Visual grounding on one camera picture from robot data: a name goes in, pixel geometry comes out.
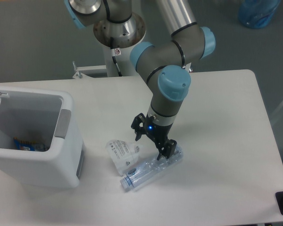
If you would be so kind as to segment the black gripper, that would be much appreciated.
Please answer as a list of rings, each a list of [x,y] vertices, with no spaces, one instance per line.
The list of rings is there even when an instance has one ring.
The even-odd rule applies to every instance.
[[[131,128],[135,132],[135,141],[138,141],[142,135],[146,133],[146,136],[154,142],[159,151],[157,161],[162,156],[169,159],[175,153],[177,142],[173,139],[168,139],[168,134],[171,127],[172,124],[167,126],[155,124],[153,116],[146,116],[145,118],[143,113],[135,116],[131,124]]]

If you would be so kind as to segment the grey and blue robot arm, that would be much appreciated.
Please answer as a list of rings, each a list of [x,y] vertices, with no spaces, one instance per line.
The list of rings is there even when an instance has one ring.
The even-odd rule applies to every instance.
[[[214,34],[200,27],[186,0],[159,0],[158,8],[171,35],[161,47],[144,42],[143,20],[130,0],[66,0],[65,6],[78,28],[93,25],[97,40],[110,50],[130,47],[130,62],[153,96],[147,114],[132,122],[136,138],[146,135],[170,158],[177,142],[168,138],[179,109],[188,94],[191,77],[187,65],[211,54]]]

